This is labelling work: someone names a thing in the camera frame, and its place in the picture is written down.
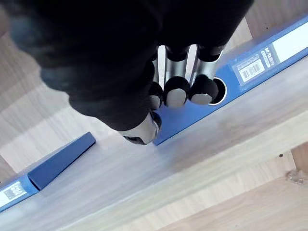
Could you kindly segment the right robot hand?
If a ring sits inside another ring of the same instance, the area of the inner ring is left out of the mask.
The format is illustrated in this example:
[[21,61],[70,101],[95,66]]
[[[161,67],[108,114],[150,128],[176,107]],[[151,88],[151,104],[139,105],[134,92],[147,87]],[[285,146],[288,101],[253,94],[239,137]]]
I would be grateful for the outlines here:
[[197,44],[218,58],[251,0],[3,0],[16,46],[79,113],[146,145],[160,129],[151,111],[152,59]]

